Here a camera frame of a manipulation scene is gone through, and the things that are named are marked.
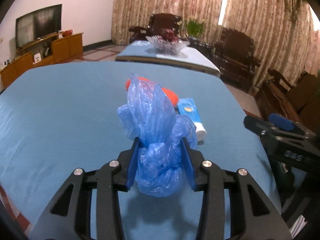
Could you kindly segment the blue toothpaste box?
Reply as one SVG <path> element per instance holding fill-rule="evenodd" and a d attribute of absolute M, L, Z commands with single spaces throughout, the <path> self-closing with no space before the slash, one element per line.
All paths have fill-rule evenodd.
<path fill-rule="evenodd" d="M 199 111 L 192 98 L 180 98 L 177 103 L 180 114 L 187 115 L 196 127 L 196 136 L 198 141 L 202 141 L 207 135 L 207 131 L 203 126 Z"/>

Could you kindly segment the orange foam fruit net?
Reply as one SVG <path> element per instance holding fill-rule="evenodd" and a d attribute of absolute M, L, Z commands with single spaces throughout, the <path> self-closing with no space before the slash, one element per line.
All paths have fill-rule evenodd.
<path fill-rule="evenodd" d="M 127 79 L 126 82 L 125 82 L 126 91 L 128 91 L 130 84 L 131 84 L 131 80 Z M 177 103 L 178 103 L 178 100 L 179 100 L 178 95 L 176 93 L 174 93 L 172 90 L 169 90 L 169 89 L 164 88 L 164 87 L 162 87 L 162 90 L 166 94 L 166 96 L 170 99 L 172 105 L 174 107 L 176 107 Z"/>

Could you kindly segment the blue plastic bag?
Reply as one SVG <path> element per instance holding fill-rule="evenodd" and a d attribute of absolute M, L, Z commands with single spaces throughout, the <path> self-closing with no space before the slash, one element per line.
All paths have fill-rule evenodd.
<path fill-rule="evenodd" d="M 187 115 L 177 114 L 159 84 L 138 77 L 126 82 L 127 102 L 117 115 L 128 139 L 140 139 L 135 180 L 141 193 L 168 197 L 183 181 L 181 140 L 197 147 L 196 126 Z"/>

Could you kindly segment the dark wooden sofa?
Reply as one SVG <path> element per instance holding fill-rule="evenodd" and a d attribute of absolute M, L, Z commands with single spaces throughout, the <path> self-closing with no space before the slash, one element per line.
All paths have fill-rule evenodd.
<path fill-rule="evenodd" d="M 303 72 L 295 86 L 280 72 L 269 69 L 270 79 L 265 81 L 255 95 L 264 120 L 272 113 L 298 122 L 312 132 L 319 133 L 319 77 Z"/>

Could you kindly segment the dark wooden side table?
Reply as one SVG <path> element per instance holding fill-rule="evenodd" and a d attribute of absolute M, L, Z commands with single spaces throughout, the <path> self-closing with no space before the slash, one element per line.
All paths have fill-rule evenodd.
<path fill-rule="evenodd" d="M 205 42 L 201 42 L 200 39 L 189 37 L 188 41 L 190 43 L 189 47 L 195 48 L 198 50 L 203 56 L 205 56 L 207 59 L 211 60 L 213 57 L 213 46 L 210 44 L 207 44 Z"/>

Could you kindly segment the blue tablecloth near table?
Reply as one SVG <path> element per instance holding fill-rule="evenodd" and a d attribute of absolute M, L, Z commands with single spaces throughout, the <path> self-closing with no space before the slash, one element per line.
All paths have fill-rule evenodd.
<path fill-rule="evenodd" d="M 263 146 L 218 77 L 154 64 L 68 63 L 29 70 L 1 94 L 1 185 L 32 225 L 76 168 L 97 170 L 131 148 L 117 109 L 133 74 L 192 98 L 207 131 L 197 149 L 224 170 L 246 169 L 280 208 Z"/>

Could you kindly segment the blue cloth coffee table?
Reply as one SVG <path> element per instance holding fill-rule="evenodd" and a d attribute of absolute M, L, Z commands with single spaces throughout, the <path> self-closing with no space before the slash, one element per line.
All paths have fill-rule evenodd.
<path fill-rule="evenodd" d="M 149 41 L 135 41 L 117 54 L 116 61 L 162 64 L 221 76 L 220 70 L 197 49 L 185 47 L 176 55 L 160 54 Z"/>

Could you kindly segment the floral beige curtains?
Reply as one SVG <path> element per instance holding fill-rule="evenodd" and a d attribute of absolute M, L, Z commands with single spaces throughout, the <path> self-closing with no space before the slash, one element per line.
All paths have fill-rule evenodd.
<path fill-rule="evenodd" d="M 202 40 L 213 44 L 223 28 L 253 38 L 261 65 L 253 77 L 259 87 L 276 69 L 295 83 L 302 72 L 319 72 L 319 21 L 306 0 L 114 0 L 112 41 L 128 44 L 129 28 L 146 26 L 155 13 L 171 13 L 204 23 Z"/>

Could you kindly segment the green potted plant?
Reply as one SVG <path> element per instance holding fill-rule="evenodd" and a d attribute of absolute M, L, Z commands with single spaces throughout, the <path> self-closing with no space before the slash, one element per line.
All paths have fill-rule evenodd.
<path fill-rule="evenodd" d="M 178 21 L 178 26 L 182 30 L 183 36 L 187 38 L 201 38 L 204 34 L 205 22 L 195 17 L 189 17 L 185 21 Z"/>

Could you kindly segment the glass fruit bowl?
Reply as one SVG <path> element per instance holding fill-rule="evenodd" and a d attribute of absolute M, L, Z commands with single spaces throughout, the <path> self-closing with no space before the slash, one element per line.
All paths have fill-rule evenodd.
<path fill-rule="evenodd" d="M 189 41 L 166 41 L 161 36 L 146 36 L 153 48 L 160 54 L 177 55 L 182 49 L 190 45 Z"/>

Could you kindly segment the red apples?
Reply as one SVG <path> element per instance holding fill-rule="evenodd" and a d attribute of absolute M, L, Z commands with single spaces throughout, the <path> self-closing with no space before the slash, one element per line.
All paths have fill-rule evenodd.
<path fill-rule="evenodd" d="M 160 36 L 167 42 L 177 42 L 178 36 L 171 29 L 161 29 Z"/>

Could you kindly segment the wooden TV cabinet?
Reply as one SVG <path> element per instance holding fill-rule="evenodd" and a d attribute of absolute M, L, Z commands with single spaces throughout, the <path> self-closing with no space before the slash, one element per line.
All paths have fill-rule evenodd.
<path fill-rule="evenodd" d="M 30 69 L 67 63 L 83 56 L 82 33 L 49 34 L 16 50 L 16 57 L 1 68 L 1 90 Z"/>

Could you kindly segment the red ornament on cabinet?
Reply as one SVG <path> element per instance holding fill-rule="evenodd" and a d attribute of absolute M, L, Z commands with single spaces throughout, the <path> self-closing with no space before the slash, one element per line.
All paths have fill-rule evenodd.
<path fill-rule="evenodd" d="M 63 31 L 63 32 L 61 33 L 62 37 L 71 36 L 72 34 L 73 34 L 73 30 L 72 30 L 72 29 Z"/>

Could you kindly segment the flat screen television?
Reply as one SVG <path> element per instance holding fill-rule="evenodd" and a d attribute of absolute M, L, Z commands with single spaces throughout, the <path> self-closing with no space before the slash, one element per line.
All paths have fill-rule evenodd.
<path fill-rule="evenodd" d="M 16 19 L 16 49 L 61 30 L 62 4 L 32 11 Z"/>

